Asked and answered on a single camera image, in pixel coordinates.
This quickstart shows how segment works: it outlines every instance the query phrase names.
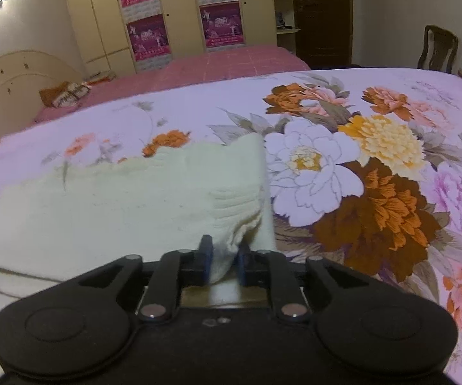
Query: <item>white flower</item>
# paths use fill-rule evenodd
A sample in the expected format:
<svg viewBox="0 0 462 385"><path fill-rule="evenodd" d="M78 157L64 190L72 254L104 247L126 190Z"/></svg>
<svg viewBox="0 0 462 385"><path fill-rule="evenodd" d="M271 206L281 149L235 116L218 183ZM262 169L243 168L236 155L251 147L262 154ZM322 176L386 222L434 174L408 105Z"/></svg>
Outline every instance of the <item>white flower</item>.
<svg viewBox="0 0 462 385"><path fill-rule="evenodd" d="M265 142L273 210L291 226L308 226L337 209L342 197L363 194L359 177L340 166L361 154L346 134L297 118L285 134L270 133Z"/></svg>

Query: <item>cream headboard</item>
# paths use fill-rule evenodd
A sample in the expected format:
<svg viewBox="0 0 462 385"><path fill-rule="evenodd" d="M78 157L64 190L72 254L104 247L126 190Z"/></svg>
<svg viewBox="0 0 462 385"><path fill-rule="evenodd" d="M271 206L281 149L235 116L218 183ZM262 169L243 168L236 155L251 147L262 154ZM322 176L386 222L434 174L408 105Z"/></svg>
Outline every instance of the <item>cream headboard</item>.
<svg viewBox="0 0 462 385"><path fill-rule="evenodd" d="M65 62L38 51L0 57L0 137L27 128L44 107L38 92L63 81L81 82Z"/></svg>

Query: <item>cloth fold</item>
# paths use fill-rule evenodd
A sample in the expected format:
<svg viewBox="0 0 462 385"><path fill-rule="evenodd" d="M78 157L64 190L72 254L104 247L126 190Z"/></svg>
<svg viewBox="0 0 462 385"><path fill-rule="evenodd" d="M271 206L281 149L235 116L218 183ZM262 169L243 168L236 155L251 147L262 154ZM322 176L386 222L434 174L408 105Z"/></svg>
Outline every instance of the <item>cloth fold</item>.
<svg viewBox="0 0 462 385"><path fill-rule="evenodd" d="M157 260L197 248L204 234L214 239L216 282L245 233L257 230L253 249L275 249L267 198L256 134L229 146L200 142L161 148L150 159L58 169L9 186L0 197L0 292L29 295L55 283L48 280L67 280L130 253Z"/></svg>

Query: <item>wooden chair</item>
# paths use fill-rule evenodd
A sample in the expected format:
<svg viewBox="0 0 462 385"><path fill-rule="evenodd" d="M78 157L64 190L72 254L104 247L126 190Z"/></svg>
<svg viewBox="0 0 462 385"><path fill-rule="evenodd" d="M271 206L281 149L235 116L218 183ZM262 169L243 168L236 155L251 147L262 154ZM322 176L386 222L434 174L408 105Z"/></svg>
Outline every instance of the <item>wooden chair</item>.
<svg viewBox="0 0 462 385"><path fill-rule="evenodd" d="M431 71L442 70L446 57L448 56L448 53L450 53L450 56L448 56L448 63L446 64L446 73L451 74L453 61L455 60L455 56L457 55L458 37L454 35L452 32L448 32L448 30L444 30L440 27L431 25L425 27L423 53L420 57L420 60L418 61L418 69L423 69L423 65L427 60L429 32L433 33L434 40L434 50L432 53L432 57L429 61L429 69Z"/></svg>

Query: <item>pillow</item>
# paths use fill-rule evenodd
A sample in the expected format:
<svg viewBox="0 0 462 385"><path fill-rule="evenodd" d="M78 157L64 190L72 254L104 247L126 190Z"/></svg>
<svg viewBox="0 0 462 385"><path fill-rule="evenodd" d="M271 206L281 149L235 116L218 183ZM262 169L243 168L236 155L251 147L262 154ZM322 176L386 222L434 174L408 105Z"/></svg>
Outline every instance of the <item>pillow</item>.
<svg viewBox="0 0 462 385"><path fill-rule="evenodd" d="M78 101L90 92L84 84L65 81L58 87L47 88L39 92L46 107L76 107Z"/></svg>

